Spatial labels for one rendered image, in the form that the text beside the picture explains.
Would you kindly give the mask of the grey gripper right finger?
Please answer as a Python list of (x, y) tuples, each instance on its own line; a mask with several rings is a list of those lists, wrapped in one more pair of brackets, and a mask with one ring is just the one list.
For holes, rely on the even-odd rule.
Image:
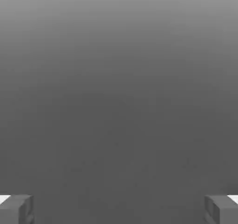
[(238, 224), (238, 195), (206, 195), (205, 224)]

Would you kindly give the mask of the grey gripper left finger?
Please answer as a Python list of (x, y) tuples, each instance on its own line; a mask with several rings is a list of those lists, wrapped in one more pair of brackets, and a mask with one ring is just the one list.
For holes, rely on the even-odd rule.
[(34, 196), (0, 195), (0, 224), (34, 224)]

